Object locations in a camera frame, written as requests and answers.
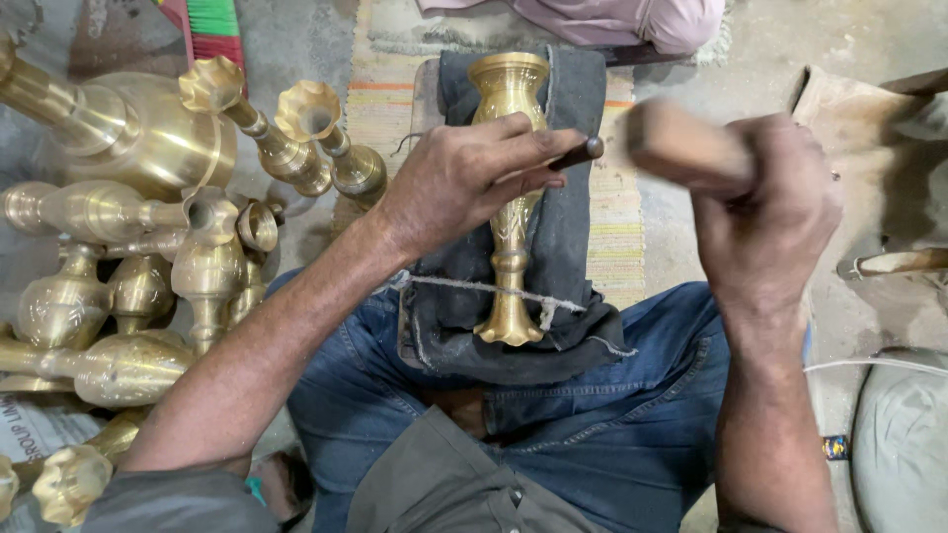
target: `blue jeans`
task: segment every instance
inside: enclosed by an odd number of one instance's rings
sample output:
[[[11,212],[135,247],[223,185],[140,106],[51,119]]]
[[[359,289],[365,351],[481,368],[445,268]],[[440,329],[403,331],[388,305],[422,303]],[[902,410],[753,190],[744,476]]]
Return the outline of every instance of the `blue jeans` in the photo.
[[[513,445],[483,445],[488,454],[614,533],[677,532],[712,483],[729,352],[707,284],[679,285],[623,311],[634,356],[544,385],[412,369],[395,352],[397,317],[395,291],[366,300],[322,344],[287,401],[319,486],[314,533],[345,530],[369,467],[428,408],[420,389],[485,387],[490,433],[529,426]]]

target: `pink cloth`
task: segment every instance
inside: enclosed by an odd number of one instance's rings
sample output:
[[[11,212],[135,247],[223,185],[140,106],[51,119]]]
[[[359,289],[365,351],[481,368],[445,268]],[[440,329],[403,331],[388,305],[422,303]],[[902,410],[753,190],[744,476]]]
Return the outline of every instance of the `pink cloth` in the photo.
[[[417,0],[429,9],[463,9],[484,0]],[[506,0],[521,16],[576,45],[640,45],[693,52],[718,30],[724,0]]]

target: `green and red object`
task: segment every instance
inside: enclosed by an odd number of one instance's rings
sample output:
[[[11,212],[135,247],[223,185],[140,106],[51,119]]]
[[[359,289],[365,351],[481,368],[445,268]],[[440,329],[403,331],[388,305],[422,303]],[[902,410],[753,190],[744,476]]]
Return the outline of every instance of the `green and red object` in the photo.
[[[233,0],[152,1],[184,33],[188,66],[193,66],[197,59],[224,56],[240,66],[246,77],[244,49]]]

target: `hand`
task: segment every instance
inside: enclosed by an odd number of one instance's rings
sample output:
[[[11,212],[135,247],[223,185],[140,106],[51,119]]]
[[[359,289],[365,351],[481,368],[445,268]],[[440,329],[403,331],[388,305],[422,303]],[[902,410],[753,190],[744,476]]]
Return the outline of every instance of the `hand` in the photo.
[[[411,261],[469,233],[518,196],[563,187],[566,176],[541,165],[586,136],[532,130],[523,113],[475,126],[433,128],[367,216]]]
[[[843,216],[843,191],[812,132],[786,115],[728,125],[757,154],[757,188],[728,206],[692,195],[698,252],[725,315],[797,315],[803,289]]]

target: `brass piece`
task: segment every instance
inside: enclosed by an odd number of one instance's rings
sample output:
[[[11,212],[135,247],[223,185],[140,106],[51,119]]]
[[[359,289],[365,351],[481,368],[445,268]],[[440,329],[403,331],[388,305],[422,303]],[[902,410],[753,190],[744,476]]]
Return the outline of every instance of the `brass piece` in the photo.
[[[3,216],[11,226],[27,235],[55,235],[60,231],[43,221],[40,216],[40,200],[47,194],[59,190],[55,185],[42,181],[26,181],[14,185],[0,194]]]
[[[112,290],[96,277],[104,249],[70,241],[59,273],[36,280],[20,297],[17,332],[40,348],[82,350],[112,309]]]
[[[13,507],[13,497],[20,490],[20,477],[13,469],[13,462],[6,455],[0,455],[0,522],[9,516]]]
[[[157,254],[133,255],[118,264],[108,285],[114,295],[112,316],[118,322],[119,333],[148,329],[152,320],[171,310],[171,276],[171,263]]]
[[[219,247],[185,238],[172,266],[172,290],[191,303],[194,354],[203,356],[226,331],[228,302],[244,290],[246,266],[240,239]]]
[[[43,379],[25,374],[7,374],[0,379],[0,393],[75,393],[72,379]]]
[[[83,444],[91,446],[115,465],[119,462],[121,455],[132,446],[132,441],[138,435],[138,428],[145,421],[147,414],[143,408],[126,409],[116,414],[99,434]],[[41,458],[13,464],[13,472],[20,481],[19,492],[26,492],[33,487],[40,474],[43,473],[45,461]]]
[[[264,202],[250,202],[237,219],[237,230],[245,247],[262,252],[273,251],[280,235],[277,219]]]
[[[53,453],[33,484],[40,516],[54,524],[82,524],[89,506],[112,479],[112,469],[112,463],[88,445],[70,446]]]
[[[192,226],[207,242],[225,243],[233,237],[237,217],[237,208],[217,187],[203,187],[183,202],[166,204],[145,200],[114,181],[84,181],[62,189],[28,181],[10,187],[2,198],[4,215],[18,230],[34,235],[61,231],[94,244],[124,243],[146,231]]]
[[[487,56],[467,69],[467,77],[481,93],[481,104],[471,122],[477,124],[522,111],[534,131],[546,129],[546,118],[537,102],[537,91],[550,73],[543,58],[523,52]],[[490,219],[494,233],[494,267],[497,287],[523,290],[527,268],[526,231],[534,206],[543,190],[525,194],[503,206]],[[543,332],[530,319],[523,298],[504,292],[494,293],[494,306],[487,322],[474,328],[486,342],[500,341],[511,346],[537,342]]]
[[[342,117],[339,97],[326,83],[300,80],[280,93],[274,120],[290,138],[318,140],[333,159],[333,185],[368,211],[382,197],[389,179],[382,156],[368,146],[352,144],[338,126]]]
[[[187,230],[167,230],[145,233],[134,241],[122,243],[120,245],[110,245],[105,247],[105,259],[118,259],[123,257],[132,257],[133,255],[148,255],[160,253],[162,257],[170,263],[174,262],[174,255],[177,253],[181,243],[184,242]]]
[[[250,311],[264,300],[266,285],[260,278],[260,269],[266,261],[266,254],[248,250],[246,252],[246,285],[240,295],[230,303],[228,329],[243,320]]]
[[[0,31],[0,103],[51,130],[40,159],[66,185],[108,179],[174,202],[186,187],[230,180],[237,154],[230,121],[186,109],[173,79],[119,72],[75,85],[17,58]]]
[[[0,371],[68,378],[82,400],[100,407],[150,405],[194,362],[183,343],[154,331],[112,335],[85,351],[45,350],[13,339],[0,323]]]
[[[329,191],[331,176],[312,142],[296,142],[250,106],[241,90],[244,72],[224,56],[197,60],[178,78],[181,102],[195,113],[230,117],[242,132],[257,142],[257,155],[264,171],[289,183],[303,196],[321,196]]]

